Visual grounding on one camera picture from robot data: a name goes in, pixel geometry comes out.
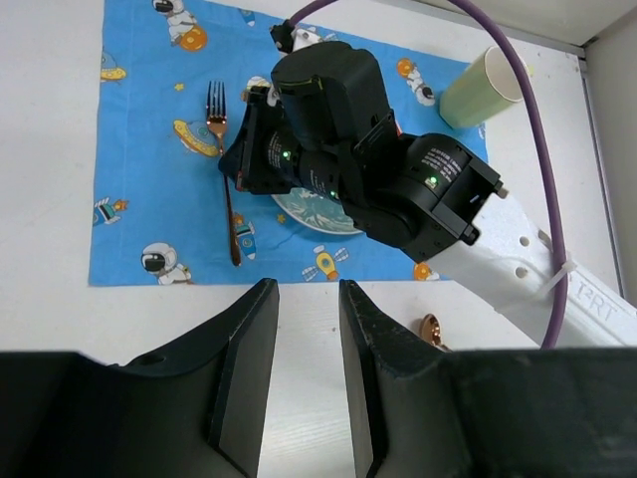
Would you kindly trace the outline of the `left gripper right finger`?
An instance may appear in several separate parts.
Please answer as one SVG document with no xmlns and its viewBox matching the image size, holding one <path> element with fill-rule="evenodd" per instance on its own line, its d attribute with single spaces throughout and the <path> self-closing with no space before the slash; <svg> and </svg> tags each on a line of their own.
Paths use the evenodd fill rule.
<svg viewBox="0 0 637 478">
<path fill-rule="evenodd" d="M 632 348 L 445 353 L 339 284 L 359 477 L 632 477 Z"/>
</svg>

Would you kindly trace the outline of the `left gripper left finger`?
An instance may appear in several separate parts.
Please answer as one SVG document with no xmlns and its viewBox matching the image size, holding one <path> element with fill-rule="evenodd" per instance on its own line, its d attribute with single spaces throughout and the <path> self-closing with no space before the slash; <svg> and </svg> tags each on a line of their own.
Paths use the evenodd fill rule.
<svg viewBox="0 0 637 478">
<path fill-rule="evenodd" d="M 1 357 L 5 477 L 254 477 L 278 330 L 264 279 L 126 365 L 74 352 Z"/>
</svg>

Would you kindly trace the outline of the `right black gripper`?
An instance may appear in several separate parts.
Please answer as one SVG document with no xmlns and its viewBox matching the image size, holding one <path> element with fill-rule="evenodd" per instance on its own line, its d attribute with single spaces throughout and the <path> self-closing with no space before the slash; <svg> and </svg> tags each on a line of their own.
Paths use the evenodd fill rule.
<svg viewBox="0 0 637 478">
<path fill-rule="evenodd" d="M 332 41 L 286 55 L 271 73 L 278 95 L 253 87 L 220 171 L 238 189 L 360 195 L 398 138 L 380 66 L 367 50 Z"/>
</svg>

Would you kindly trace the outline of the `rose gold spoon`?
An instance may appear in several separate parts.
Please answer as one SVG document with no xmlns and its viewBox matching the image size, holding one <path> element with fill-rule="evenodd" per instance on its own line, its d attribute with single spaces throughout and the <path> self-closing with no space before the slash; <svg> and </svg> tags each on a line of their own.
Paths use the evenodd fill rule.
<svg viewBox="0 0 637 478">
<path fill-rule="evenodd" d="M 442 352 L 448 353 L 451 351 L 442 341 L 440 323 L 433 314 L 427 314 L 421 320 L 418 335 L 424 342 Z"/>
</svg>

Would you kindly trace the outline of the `red teal floral plate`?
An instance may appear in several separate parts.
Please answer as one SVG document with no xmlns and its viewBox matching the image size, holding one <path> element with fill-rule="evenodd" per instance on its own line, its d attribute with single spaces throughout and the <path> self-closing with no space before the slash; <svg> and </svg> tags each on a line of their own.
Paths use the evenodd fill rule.
<svg viewBox="0 0 637 478">
<path fill-rule="evenodd" d="M 273 194 L 275 202 L 293 219 L 314 231 L 331 235 L 356 235 L 356 229 L 339 203 L 303 188 Z"/>
</svg>

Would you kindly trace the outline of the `blue space print cloth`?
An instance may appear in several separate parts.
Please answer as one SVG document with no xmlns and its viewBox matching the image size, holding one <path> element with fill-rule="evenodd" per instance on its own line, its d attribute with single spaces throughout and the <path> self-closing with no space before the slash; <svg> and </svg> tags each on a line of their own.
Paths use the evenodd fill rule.
<svg viewBox="0 0 637 478">
<path fill-rule="evenodd" d="M 438 279 L 362 233 L 314 231 L 272 196 L 224 185 L 208 86 L 225 88 L 233 140 L 244 91 L 267 86 L 278 60 L 275 22 L 208 1 L 106 2 L 92 285 Z"/>
</svg>

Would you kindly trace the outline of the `light green mug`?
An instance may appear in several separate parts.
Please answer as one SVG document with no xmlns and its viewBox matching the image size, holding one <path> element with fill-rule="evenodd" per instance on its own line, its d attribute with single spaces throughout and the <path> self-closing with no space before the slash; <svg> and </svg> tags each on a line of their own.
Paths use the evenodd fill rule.
<svg viewBox="0 0 637 478">
<path fill-rule="evenodd" d="M 503 50 L 494 46 L 442 94 L 439 114 L 452 128 L 474 127 L 523 99 L 513 67 Z"/>
</svg>

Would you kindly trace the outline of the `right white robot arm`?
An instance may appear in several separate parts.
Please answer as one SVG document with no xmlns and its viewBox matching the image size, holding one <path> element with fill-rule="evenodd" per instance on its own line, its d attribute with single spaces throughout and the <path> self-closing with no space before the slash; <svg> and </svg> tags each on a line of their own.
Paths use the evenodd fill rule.
<svg viewBox="0 0 637 478">
<path fill-rule="evenodd" d="M 534 225 L 499 175 L 449 135 L 397 129 L 374 56 L 343 42 L 282 58 L 220 171 L 253 194 L 338 203 L 370 239 L 426 263 L 544 347 L 634 346 L 636 311 Z"/>
</svg>

